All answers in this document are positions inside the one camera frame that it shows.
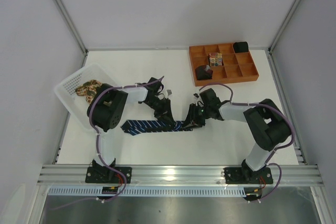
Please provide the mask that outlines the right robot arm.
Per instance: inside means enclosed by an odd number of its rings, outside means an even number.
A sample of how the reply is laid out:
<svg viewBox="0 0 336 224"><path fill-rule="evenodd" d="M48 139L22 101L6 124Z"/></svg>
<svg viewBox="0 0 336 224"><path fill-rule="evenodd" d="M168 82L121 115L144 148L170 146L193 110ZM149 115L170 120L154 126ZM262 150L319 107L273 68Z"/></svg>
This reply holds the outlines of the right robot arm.
<svg viewBox="0 0 336 224"><path fill-rule="evenodd" d="M252 182L266 167L274 153L282 148L288 137L294 138L288 119L279 111L271 99L259 103L233 103L221 101L211 88L199 94L201 103L192 103L182 124L183 129L205 126L207 119L247 123L255 140L250 154L241 164L241 177Z"/></svg>

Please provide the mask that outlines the navy striped tie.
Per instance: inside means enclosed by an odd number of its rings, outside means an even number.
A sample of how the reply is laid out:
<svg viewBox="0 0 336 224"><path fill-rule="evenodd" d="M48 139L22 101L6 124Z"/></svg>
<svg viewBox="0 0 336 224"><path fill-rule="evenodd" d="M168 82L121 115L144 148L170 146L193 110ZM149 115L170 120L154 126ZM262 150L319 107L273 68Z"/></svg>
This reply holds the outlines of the navy striped tie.
<svg viewBox="0 0 336 224"><path fill-rule="evenodd" d="M121 129L132 136L144 133L191 132L193 130L183 127L183 121L174 121L170 125L156 120L126 120Z"/></svg>

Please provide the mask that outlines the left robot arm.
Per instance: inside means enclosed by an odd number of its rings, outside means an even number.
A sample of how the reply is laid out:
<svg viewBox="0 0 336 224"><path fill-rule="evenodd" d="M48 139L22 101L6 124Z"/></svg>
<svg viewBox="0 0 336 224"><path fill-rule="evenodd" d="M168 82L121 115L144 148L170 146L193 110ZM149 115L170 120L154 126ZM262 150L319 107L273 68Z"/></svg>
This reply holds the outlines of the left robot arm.
<svg viewBox="0 0 336 224"><path fill-rule="evenodd" d="M162 78L152 77L148 83L136 83L132 86L113 87L98 81L88 82L85 92L86 100L90 102L87 110L89 123L97 133L96 151L94 159L102 167L115 165L115 156L110 155L108 162L101 154L100 129L104 132L114 129L120 122L126 103L144 103L154 110L157 119L150 128L157 129L161 126L175 129L177 123L173 119L171 102L168 98L159 99L160 92L164 89Z"/></svg>

